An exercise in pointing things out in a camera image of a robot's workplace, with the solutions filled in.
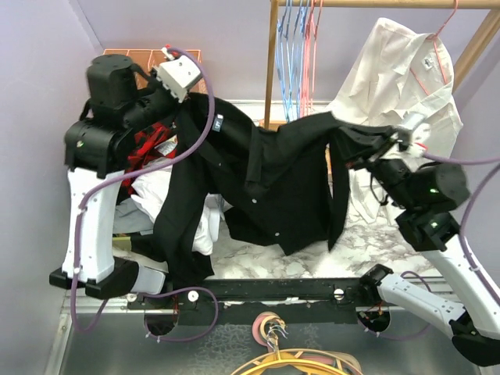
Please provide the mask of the black button shirt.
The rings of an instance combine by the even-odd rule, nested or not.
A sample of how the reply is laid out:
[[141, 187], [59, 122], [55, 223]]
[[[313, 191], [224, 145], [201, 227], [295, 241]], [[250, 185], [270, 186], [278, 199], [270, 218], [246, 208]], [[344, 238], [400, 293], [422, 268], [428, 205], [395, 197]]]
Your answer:
[[[334, 116], [320, 112], [271, 131], [222, 99], [216, 113], [223, 118], [220, 127], [175, 165], [201, 171], [208, 193], [230, 205], [230, 232], [239, 241], [278, 245], [286, 255], [318, 241], [333, 248], [344, 230], [349, 196], [348, 171], [331, 161], [340, 125]], [[153, 236], [152, 258], [166, 263], [176, 288], [213, 275], [210, 258], [186, 248], [186, 241], [165, 250], [166, 236]]]

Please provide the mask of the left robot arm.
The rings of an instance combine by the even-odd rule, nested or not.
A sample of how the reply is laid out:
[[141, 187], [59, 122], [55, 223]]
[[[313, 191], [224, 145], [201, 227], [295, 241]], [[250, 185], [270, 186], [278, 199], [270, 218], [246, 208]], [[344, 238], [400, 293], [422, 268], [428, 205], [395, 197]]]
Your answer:
[[86, 77], [90, 98], [64, 137], [71, 197], [66, 257], [49, 283], [84, 288], [101, 300], [145, 293], [161, 309], [173, 297], [165, 273], [114, 257], [113, 221], [135, 134], [165, 119], [178, 101], [125, 55], [93, 59]]

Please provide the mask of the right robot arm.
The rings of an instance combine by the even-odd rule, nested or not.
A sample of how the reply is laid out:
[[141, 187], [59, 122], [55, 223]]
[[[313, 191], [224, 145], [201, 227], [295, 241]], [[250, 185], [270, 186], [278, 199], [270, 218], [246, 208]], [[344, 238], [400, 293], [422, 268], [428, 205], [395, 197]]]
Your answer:
[[333, 166], [365, 169], [402, 209], [396, 223], [403, 238], [443, 276], [458, 297], [448, 302], [377, 264], [356, 288], [367, 305], [387, 302], [446, 334], [471, 363], [499, 364], [499, 288], [468, 246], [464, 223], [452, 210], [472, 205], [465, 162], [430, 155], [425, 138], [396, 127], [342, 124], [334, 142]]

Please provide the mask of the red black plaid shirt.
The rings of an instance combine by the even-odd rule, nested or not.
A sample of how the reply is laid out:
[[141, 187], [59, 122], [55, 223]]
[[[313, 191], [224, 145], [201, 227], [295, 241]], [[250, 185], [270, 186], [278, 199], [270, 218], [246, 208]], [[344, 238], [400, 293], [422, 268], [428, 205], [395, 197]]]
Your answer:
[[141, 170], [157, 159], [173, 159], [177, 153], [175, 137], [176, 129], [161, 122], [154, 123], [135, 134], [136, 147], [127, 157], [125, 173]]

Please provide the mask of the white hanging shirt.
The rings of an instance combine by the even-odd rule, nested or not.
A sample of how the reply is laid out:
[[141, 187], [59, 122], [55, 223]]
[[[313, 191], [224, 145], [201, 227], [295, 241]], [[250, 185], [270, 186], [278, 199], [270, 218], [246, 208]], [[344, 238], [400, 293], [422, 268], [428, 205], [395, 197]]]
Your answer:
[[430, 34], [418, 34], [380, 18], [332, 102], [338, 119], [370, 127], [398, 125], [407, 113], [422, 113], [430, 124], [425, 142], [431, 154], [449, 157], [463, 127], [452, 96], [443, 85]]

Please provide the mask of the pink hanger bundle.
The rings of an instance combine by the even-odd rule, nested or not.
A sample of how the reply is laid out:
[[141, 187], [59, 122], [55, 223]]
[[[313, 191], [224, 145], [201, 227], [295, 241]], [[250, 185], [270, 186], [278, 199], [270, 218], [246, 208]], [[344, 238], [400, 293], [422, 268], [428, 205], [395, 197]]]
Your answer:
[[302, 78], [300, 79], [299, 90], [300, 117], [309, 115], [313, 110], [313, 95], [316, 82], [316, 50], [322, 11], [323, 1], [309, 1], [302, 53]]

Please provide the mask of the white crumpled shirt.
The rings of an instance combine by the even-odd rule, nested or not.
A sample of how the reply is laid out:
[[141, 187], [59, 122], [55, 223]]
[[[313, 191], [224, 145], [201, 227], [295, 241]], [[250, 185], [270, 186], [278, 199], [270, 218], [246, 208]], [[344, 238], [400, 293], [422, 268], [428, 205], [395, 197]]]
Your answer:
[[186, 241], [184, 246], [199, 255], [213, 253], [221, 209], [217, 196], [208, 193], [201, 171], [179, 163], [140, 175], [131, 188], [116, 205], [114, 234], [163, 234], [165, 250]]

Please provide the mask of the pink hanger holding shirt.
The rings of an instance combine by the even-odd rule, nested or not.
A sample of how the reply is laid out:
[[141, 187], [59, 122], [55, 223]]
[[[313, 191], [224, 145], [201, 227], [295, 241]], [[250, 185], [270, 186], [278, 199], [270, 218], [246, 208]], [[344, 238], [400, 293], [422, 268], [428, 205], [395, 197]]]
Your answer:
[[450, 63], [450, 58], [449, 54], [445, 52], [445, 47], [442, 44], [442, 41], [440, 39], [442, 31], [446, 28], [452, 17], [455, 15], [459, 7], [459, 0], [454, 0], [453, 1], [453, 10], [446, 19], [445, 22], [439, 27], [439, 29], [433, 33], [430, 34], [427, 37], [428, 41], [431, 41], [433, 43], [434, 47], [434, 54], [435, 54], [435, 59], [437, 62], [437, 67], [441, 73], [441, 78], [443, 81], [443, 85], [446, 86], [452, 82], [453, 78], [453, 73], [450, 73], [450, 67], [452, 66]]

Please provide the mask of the blue hanger bundle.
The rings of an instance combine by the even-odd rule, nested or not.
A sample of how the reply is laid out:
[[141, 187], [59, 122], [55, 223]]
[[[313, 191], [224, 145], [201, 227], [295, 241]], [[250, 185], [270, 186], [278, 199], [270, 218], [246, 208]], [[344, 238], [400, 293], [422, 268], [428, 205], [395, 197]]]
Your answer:
[[286, 1], [283, 14], [277, 20], [275, 64], [287, 123], [301, 116], [302, 78], [305, 48], [305, 26], [310, 1], [299, 1], [293, 10]]

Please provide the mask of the pink hanger pile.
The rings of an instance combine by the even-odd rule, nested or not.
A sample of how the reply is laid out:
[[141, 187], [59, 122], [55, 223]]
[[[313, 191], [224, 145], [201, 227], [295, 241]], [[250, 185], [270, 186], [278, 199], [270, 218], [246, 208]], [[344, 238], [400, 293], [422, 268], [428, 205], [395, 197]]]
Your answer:
[[[254, 340], [261, 346], [265, 347], [267, 352], [275, 350], [276, 340], [278, 340], [280, 349], [280, 339], [286, 338], [287, 325], [276, 313], [262, 312], [254, 320], [252, 324], [252, 336]], [[304, 358], [315, 357], [318, 361], [324, 363], [332, 363], [334, 367], [342, 369], [344, 374], [361, 374], [362, 367], [359, 361], [352, 355], [342, 352], [323, 351], [310, 348], [305, 349]]]

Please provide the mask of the yellow hanger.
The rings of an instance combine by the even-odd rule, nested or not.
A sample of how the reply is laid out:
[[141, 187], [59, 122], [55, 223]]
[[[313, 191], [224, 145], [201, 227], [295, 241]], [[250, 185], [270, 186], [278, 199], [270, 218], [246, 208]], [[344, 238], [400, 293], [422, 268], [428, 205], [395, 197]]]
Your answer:
[[330, 362], [318, 361], [317, 358], [304, 358], [305, 349], [280, 349], [276, 340], [275, 350], [255, 357], [239, 366], [232, 374], [264, 374], [267, 370], [275, 370], [290, 366], [304, 374], [344, 374], [342, 369], [334, 367]]

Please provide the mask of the peach file organizer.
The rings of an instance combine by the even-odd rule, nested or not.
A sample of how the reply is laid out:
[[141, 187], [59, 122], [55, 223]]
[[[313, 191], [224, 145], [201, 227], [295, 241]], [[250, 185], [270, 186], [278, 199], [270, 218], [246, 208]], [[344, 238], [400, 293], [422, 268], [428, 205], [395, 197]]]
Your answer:
[[[199, 49], [188, 49], [193, 57], [197, 59], [199, 63], [202, 62], [202, 52]], [[134, 63], [137, 63], [146, 73], [150, 73], [153, 66], [158, 66], [160, 63], [166, 61], [164, 54], [160, 49], [143, 49], [143, 48], [115, 48], [115, 49], [105, 49], [103, 55], [125, 55], [130, 57]], [[144, 78], [136, 73], [136, 84], [137, 88], [145, 88], [147, 82]], [[201, 79], [190, 92], [198, 92], [207, 94], [206, 84], [203, 79]]]

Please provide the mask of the wooden clothes rack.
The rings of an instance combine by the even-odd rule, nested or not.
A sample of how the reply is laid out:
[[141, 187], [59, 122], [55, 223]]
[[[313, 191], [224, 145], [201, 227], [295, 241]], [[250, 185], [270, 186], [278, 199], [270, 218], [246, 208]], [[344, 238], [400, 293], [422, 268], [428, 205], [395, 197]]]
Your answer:
[[[272, 1], [270, 3], [269, 44], [266, 65], [266, 97], [264, 122], [270, 126], [270, 107], [273, 93], [274, 53], [277, 39], [277, 18], [281, 6], [299, 6], [299, 1]], [[323, 2], [325, 7], [336, 8], [385, 8], [385, 9], [486, 9], [488, 14], [477, 28], [470, 42], [457, 59], [454, 90], [466, 79], [486, 47], [499, 31], [499, 0], [330, 0]]]

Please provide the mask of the black mounting rail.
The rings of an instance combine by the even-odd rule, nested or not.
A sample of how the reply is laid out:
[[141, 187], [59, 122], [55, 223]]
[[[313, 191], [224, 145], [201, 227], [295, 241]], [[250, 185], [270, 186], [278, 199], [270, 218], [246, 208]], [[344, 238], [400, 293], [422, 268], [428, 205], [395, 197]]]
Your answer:
[[287, 323], [357, 323], [356, 313], [382, 303], [376, 291], [382, 272], [347, 278], [205, 280], [196, 302], [186, 292], [153, 302], [140, 298], [129, 307], [145, 309], [155, 322], [181, 326], [249, 325], [260, 313], [275, 312]]

